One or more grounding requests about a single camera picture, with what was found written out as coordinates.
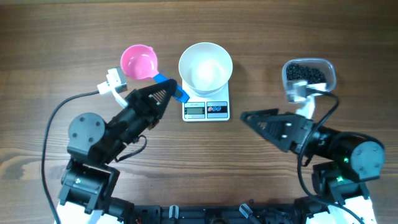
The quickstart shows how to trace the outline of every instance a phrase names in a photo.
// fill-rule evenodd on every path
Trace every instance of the wood grain surface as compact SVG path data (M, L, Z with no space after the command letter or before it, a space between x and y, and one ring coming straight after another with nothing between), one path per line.
M398 220L398 4L396 1L142 1L0 7L0 223L51 223L40 182L44 128L65 98L96 89L128 46L152 46L160 70L179 84L178 60L197 42L223 46L234 62L231 119L184 123L170 101L145 131L145 151L112 164L113 196L137 205L292 203L305 194L296 156L283 153L239 120L243 111L281 108L281 70L293 58L320 57L337 72L341 106L326 126L386 145L380 180L368 183L379 223ZM129 89L153 81L128 81ZM314 119L332 105L317 98ZM68 162L67 130L84 112L109 121L111 96L65 105L50 130L46 174L53 200ZM126 152L141 145L129 146ZM304 177L310 185L310 168Z

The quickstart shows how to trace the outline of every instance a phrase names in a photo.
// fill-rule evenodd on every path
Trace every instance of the clear plastic container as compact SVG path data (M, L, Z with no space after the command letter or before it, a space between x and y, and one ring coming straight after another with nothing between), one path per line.
M333 65L322 58L298 58L292 59L286 62L282 69L282 82L284 84L285 91L287 91L287 75L286 68L289 64L296 63L298 65L308 66L310 68L317 68L319 71L325 74L326 78L326 91L332 91L336 87L336 73Z

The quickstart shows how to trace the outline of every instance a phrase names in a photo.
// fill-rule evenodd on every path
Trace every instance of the white scale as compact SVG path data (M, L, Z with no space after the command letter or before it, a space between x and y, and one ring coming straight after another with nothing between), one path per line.
M182 89L189 100L182 104L182 119L186 122L229 120L228 82L219 90L199 95L183 81Z

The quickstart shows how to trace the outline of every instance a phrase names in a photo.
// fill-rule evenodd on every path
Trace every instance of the pink scoop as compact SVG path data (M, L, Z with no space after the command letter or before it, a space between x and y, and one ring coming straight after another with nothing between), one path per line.
M120 67L135 80L153 78L159 74L154 49L142 44L130 46L123 52Z

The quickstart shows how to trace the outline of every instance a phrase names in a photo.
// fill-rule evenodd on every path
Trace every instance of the black cable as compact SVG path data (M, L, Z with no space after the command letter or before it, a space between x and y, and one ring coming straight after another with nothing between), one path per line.
M51 114L51 116L50 116L50 119L49 119L49 121L48 121L48 123L47 123L47 126L45 127L44 142L43 142L43 152L42 152L42 163L41 163L41 166L42 166L42 169L41 169L42 183L43 183L43 188L44 188L45 196L47 197L47 200L49 201L52 215L54 216L55 222L56 222L57 224L61 223L60 217L58 216L57 210L55 209L54 204L52 203L51 195L50 195L49 189L47 188L47 183L46 183L46 181L45 181L45 173L44 173L45 150L46 150L46 148L47 148L47 138L49 137L49 131L50 131L51 122L52 122L52 120L53 120L55 114L57 113L57 111L58 111L65 103L68 103L68 102L71 101L71 100L74 100L74 99L77 99L77 98L80 98L80 97L83 97L83 96L91 96L91 95L95 95L95 94L98 94L98 93L99 93L99 91L94 91L94 92L91 92L91 93L83 93L83 94L79 94L79 95L76 95L76 96L69 97L69 98L67 98L66 100L62 101L62 102L54 109L54 111L52 112L52 114Z
M311 130L310 134L307 136L307 138L305 139L302 147L301 147L301 151L300 151L300 155L298 157L298 161L297 161L297 175L298 175L298 181L300 182L301 187L303 188L304 192L310 197L310 199L322 203L324 205L331 205L340 209L343 209L344 211L348 212L350 215L352 215L355 219L357 219L357 221L359 221L360 224L364 224L364 222L362 221L362 219L360 219L353 211L351 211L350 209L342 206L342 205L338 205L335 204L333 202L329 202L327 200L321 199L313 194L311 194L311 192L307 189L307 187L305 186L304 180L303 180L303 175L302 175L302 170L301 170L301 166L302 166L302 162L303 162L303 157L305 154L305 151L307 150L307 145L310 142L310 139L312 138L312 136L315 134L316 131L318 131L319 127L323 125L323 123L330 117L330 115L337 109L338 105L339 105L339 99L336 95L329 93L329 92L325 92L325 91L318 91L318 90L309 90L312 93L320 93L322 95L334 98L336 100L335 105L327 112L326 115L324 115L324 117L319 120L319 122L315 125L315 127Z
M132 157L132 156L135 156L135 155L137 155L138 153L142 152L142 151L145 149L145 147L147 146L147 138L146 138L143 134L141 134L140 136L138 136L139 139L140 139L141 137L145 139L145 143L144 143L144 145L143 145L140 149L135 150L134 152L131 152L131 153L127 154L127 155L121 156L119 159L118 159L118 158L115 158L114 160L115 160L116 162L120 162L120 161L123 161L123 160L125 160L125 159L128 159L128 158L130 158L130 157Z

